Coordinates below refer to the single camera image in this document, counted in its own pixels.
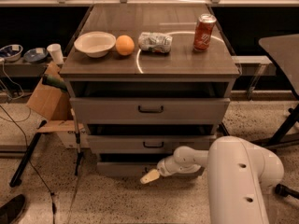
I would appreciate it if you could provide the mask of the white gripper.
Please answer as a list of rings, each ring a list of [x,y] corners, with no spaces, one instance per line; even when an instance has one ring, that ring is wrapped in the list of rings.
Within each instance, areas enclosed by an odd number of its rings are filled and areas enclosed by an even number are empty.
[[[152,169],[140,178],[142,184],[157,180],[161,176],[170,175],[188,175],[199,171],[201,168],[198,164],[183,163],[175,159],[174,156],[168,156],[160,160],[157,164],[157,169]]]

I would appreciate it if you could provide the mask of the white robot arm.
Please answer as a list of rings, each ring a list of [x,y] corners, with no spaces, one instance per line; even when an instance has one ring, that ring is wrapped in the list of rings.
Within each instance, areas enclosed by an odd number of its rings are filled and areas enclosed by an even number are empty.
[[[190,174],[202,167],[207,169],[211,224],[269,224],[262,190],[282,180],[283,164],[272,151],[239,137],[223,136],[209,150],[178,147],[140,182]]]

